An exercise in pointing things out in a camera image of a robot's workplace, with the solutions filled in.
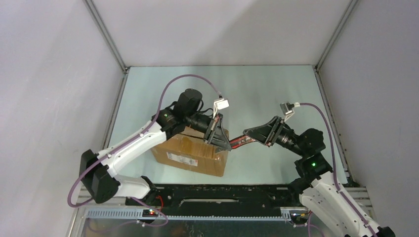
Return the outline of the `red black utility knife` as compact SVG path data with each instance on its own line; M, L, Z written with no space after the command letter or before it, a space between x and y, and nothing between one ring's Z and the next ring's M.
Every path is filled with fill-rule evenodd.
M229 147L227 150L231 151L231 150L240 148L241 146L248 145L253 142L256 142L256 140L247 135L241 135L229 141Z

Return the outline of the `brown cardboard express box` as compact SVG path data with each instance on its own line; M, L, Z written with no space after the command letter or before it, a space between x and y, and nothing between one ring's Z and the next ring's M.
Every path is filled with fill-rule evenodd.
M222 177L228 151L203 140L203 133L186 127L183 132L151 148L155 160L161 164L196 173Z

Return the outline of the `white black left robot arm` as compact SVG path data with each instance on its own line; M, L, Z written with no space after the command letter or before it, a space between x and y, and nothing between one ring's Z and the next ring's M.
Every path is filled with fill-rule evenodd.
M156 199L153 183L145 176L131 178L120 171L135 158L149 149L182 133L186 127L201 132L203 141L216 148L216 152L230 151L232 146L223 128L220 110L228 108L226 98L219 97L213 103L211 116L202 111L201 92L186 89L177 101L158 109L141 129L117 145L97 153L85 151L81 156L81 182L97 203L105 203L113 197L134 197L143 205L152 205Z

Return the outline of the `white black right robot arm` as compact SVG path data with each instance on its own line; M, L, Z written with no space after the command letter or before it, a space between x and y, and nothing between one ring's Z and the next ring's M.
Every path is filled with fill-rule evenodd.
M299 178L289 184L288 202L305 206L339 237L393 237L390 227L373 220L335 179L332 166L321 151L325 149L323 132L310 128L297 135L283 119L243 131L268 147L278 144L301 158L295 161Z

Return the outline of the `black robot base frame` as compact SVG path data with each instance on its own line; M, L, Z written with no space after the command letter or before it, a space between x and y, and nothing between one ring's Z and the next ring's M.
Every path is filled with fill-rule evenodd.
M156 184L142 202L167 217L273 218L302 207L298 195L308 186L301 178L287 185Z

